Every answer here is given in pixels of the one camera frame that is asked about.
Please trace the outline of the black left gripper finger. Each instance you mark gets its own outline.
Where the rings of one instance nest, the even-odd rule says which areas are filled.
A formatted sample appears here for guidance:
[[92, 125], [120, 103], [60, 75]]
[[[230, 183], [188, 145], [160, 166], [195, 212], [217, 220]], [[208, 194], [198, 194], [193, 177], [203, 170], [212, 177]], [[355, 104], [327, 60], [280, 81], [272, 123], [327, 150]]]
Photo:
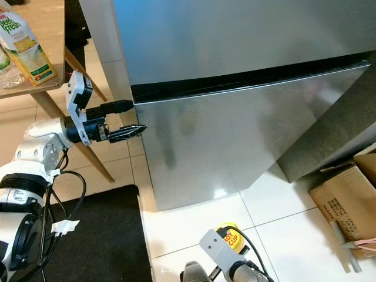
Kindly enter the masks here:
[[147, 129], [147, 125], [128, 125], [123, 126], [118, 130], [109, 132], [109, 142], [123, 142], [124, 140], [131, 139], [132, 137], [139, 136]]
[[118, 115], [118, 113], [125, 113], [134, 108], [134, 103], [130, 100], [118, 100], [108, 103], [102, 103], [99, 110], [102, 115]]

